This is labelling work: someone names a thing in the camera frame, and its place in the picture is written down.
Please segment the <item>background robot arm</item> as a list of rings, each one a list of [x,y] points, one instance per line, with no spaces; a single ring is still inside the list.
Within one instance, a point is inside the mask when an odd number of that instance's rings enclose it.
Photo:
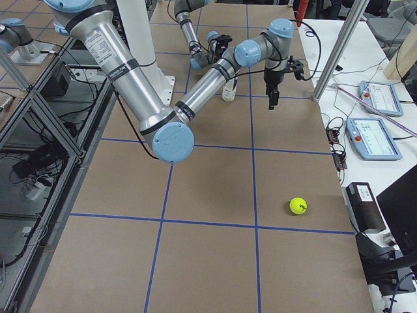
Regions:
[[[1,49],[12,53],[11,59],[19,65],[40,65],[50,52],[54,53],[54,44],[36,42],[23,21],[19,18],[1,20]]]

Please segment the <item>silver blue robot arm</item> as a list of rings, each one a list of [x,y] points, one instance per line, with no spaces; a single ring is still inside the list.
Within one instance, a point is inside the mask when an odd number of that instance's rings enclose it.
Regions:
[[[226,49],[228,49],[229,43],[233,40],[230,35],[220,35],[216,31],[211,31],[207,35],[208,47],[205,48],[202,43],[200,43],[193,28],[190,13],[199,8],[203,8],[209,3],[212,3],[212,1],[182,0],[175,1],[174,6],[175,20],[179,23],[191,55],[190,64],[192,68],[196,70],[217,62]]]
[[[265,63],[264,80],[270,109],[290,69],[289,49],[294,34],[291,20],[278,18],[255,38],[239,45],[204,53],[190,13],[205,1],[177,1],[175,19],[193,53],[195,67],[207,73],[175,105],[171,105],[173,76],[158,68],[149,17],[143,1],[48,1],[57,32],[81,41],[109,82],[139,121],[139,131],[153,155],[168,163],[185,160],[194,148],[189,128],[201,108],[225,85],[232,85],[240,69]]]

